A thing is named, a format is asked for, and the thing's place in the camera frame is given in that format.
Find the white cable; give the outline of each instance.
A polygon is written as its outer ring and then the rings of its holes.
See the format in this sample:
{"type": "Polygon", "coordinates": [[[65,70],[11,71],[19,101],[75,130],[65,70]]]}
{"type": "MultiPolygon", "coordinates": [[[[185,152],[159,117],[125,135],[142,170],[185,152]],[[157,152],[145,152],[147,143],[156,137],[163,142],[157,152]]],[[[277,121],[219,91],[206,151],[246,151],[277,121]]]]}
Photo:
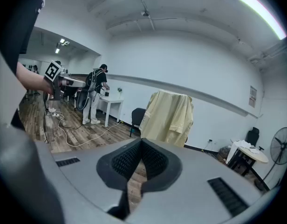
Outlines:
{"type": "MultiPolygon", "coordinates": [[[[58,127],[59,127],[61,130],[63,130],[63,129],[60,127],[60,122],[61,122],[64,118],[65,118],[65,117],[63,116],[63,118],[59,121],[59,124],[58,124],[58,127]]],[[[64,131],[64,133],[65,133],[65,135],[66,135],[66,143],[67,143],[69,146],[71,146],[71,147],[79,147],[79,146],[81,146],[81,145],[84,145],[84,144],[86,144],[86,143],[92,141],[92,140],[95,140],[95,139],[100,138],[102,135],[104,135],[104,134],[105,134],[109,129],[111,129],[112,127],[108,128],[108,129],[107,129],[103,134],[101,134],[99,137],[94,138],[94,139],[91,139],[91,140],[89,140],[89,141],[87,141],[87,142],[84,142],[84,143],[82,143],[82,144],[80,144],[80,145],[77,145],[77,146],[71,145],[71,144],[69,144],[69,143],[67,142],[67,134],[66,134],[65,130],[63,130],[63,131],[64,131]]]]}

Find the man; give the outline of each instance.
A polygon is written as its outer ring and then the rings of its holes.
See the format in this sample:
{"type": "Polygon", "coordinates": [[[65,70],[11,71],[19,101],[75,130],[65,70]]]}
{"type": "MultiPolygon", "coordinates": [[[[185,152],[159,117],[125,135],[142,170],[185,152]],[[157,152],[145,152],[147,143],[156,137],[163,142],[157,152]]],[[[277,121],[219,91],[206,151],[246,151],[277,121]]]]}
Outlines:
{"type": "Polygon", "coordinates": [[[83,119],[82,119],[82,124],[85,125],[87,123],[89,123],[89,108],[91,107],[91,124],[100,124],[101,122],[99,120],[97,120],[96,118],[96,110],[97,110],[97,106],[100,100],[100,90],[102,88],[102,85],[104,86],[105,89],[109,90],[109,86],[106,84],[107,80],[106,80],[106,75],[105,73],[107,73],[107,65],[106,64],[102,64],[100,66],[99,69],[96,69],[94,71],[94,74],[91,72],[89,73],[89,75],[87,76],[86,79],[86,84],[88,84],[88,81],[92,82],[92,76],[93,75],[97,75],[97,80],[96,80],[96,86],[95,86],[95,90],[89,93],[89,100],[88,103],[86,105],[86,107],[83,109],[83,119]]]}

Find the black office chair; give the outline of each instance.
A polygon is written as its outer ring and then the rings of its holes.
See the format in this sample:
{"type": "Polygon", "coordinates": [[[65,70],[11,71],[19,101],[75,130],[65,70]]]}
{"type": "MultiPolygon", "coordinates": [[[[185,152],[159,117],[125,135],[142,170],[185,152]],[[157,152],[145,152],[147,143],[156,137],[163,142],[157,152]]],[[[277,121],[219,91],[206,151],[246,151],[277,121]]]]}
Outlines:
{"type": "Polygon", "coordinates": [[[140,125],[140,123],[142,122],[144,118],[144,113],[145,113],[145,109],[142,109],[142,108],[136,108],[134,111],[132,111],[132,127],[130,130],[130,137],[131,137],[134,125],[140,125]]]}

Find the black fan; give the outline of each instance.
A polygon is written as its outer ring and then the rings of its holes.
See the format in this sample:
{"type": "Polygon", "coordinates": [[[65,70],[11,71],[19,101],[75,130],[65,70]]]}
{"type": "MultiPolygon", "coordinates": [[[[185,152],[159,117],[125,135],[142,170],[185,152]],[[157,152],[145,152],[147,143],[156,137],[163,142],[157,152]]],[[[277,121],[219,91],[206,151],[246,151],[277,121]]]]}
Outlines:
{"type": "MultiPolygon", "coordinates": [[[[263,181],[266,179],[266,177],[268,177],[276,164],[283,165],[287,163],[287,127],[278,130],[278,132],[274,135],[270,146],[270,154],[274,164],[264,177],[263,181]]],[[[263,190],[263,185],[261,182],[256,180],[254,184],[260,190],[263,190]]]]}

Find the ceiling light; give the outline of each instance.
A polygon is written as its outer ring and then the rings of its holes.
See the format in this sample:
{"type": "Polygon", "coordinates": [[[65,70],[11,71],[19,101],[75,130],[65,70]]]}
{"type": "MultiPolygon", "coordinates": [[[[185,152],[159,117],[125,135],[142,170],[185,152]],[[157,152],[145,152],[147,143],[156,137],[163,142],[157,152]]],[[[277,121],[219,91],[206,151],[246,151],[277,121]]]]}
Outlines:
{"type": "Polygon", "coordinates": [[[272,14],[257,0],[241,0],[246,3],[249,7],[251,7],[254,11],[256,11],[268,25],[272,28],[272,30],[276,33],[278,38],[282,40],[287,35],[285,31],[282,29],[281,25],[276,21],[276,19],[272,16],[272,14]]]}

